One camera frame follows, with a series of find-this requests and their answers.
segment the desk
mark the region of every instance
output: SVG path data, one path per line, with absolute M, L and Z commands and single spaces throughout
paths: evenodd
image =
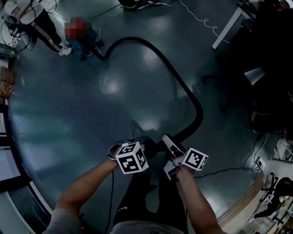
M 232 15 L 231 19 L 227 23 L 227 25 L 224 27 L 223 31 L 219 35 L 219 37 L 216 39 L 215 43 L 212 45 L 213 49 L 216 49 L 220 42 L 224 39 L 226 34 L 230 31 L 230 29 L 233 27 L 233 25 L 236 23 L 236 21 L 239 19 L 241 15 L 243 15 L 246 19 L 250 18 L 252 20 L 255 20 L 256 14 L 252 13 L 247 9 L 247 5 L 249 2 L 244 2 L 244 3 L 238 3 L 237 4 L 237 9 Z

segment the gray floor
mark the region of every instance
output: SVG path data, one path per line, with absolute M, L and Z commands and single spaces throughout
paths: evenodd
M 80 5 L 79 1 L 63 0 L 55 13 L 67 19 L 77 15 L 89 19 L 117 3 L 104 0 Z M 218 33 L 236 9 L 234 0 L 184 3 L 199 18 L 209 18 L 209 25 L 216 24 Z M 52 19 L 61 34 L 64 20 Z M 122 37 L 146 39 L 162 51 L 199 99 L 203 123 L 183 142 L 185 147 L 193 146 L 210 156 L 197 175 L 239 167 L 240 158 L 256 138 L 248 124 L 248 111 L 237 102 L 224 116 L 219 104 L 225 100 L 226 85 L 220 81 L 203 85 L 200 80 L 203 74 L 220 70 L 214 56 L 227 49 L 227 44 L 221 43 L 214 51 L 212 30 L 178 3 L 135 12 L 116 7 L 91 22 L 102 28 L 102 54 Z M 19 55 L 14 69 L 17 79 L 9 106 L 14 136 L 29 175 L 52 207 L 70 183 L 105 160 L 113 143 L 132 137 L 135 126 L 140 134 L 158 141 L 162 133 L 176 134 L 188 126 L 196 115 L 186 93 L 160 59 L 137 43 L 119 46 L 106 62 L 94 56 L 81 62 L 77 52 L 60 58 L 38 42 L 34 50 Z M 275 141 L 269 136 L 264 157 L 273 152 Z M 162 159 L 158 155 L 150 162 L 151 171 L 162 169 Z M 198 183 L 219 217 L 247 191 L 254 176 L 229 171 L 198 179 Z M 115 172 L 113 213 L 130 178 Z M 83 218 L 101 232 L 108 219 L 110 191 L 109 176 L 82 208 Z M 155 211 L 157 191 L 147 200 L 150 210 Z

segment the shoe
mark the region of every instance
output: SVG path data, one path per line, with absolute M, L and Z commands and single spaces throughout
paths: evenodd
M 59 52 L 59 56 L 67 56 L 67 55 L 70 55 L 72 52 L 72 48 L 69 48 L 69 47 L 65 47 L 65 48 L 62 48 L 62 50 Z
M 61 43 L 59 44 L 60 46 L 62 46 L 63 48 L 69 47 L 70 43 L 66 40 L 61 41 Z

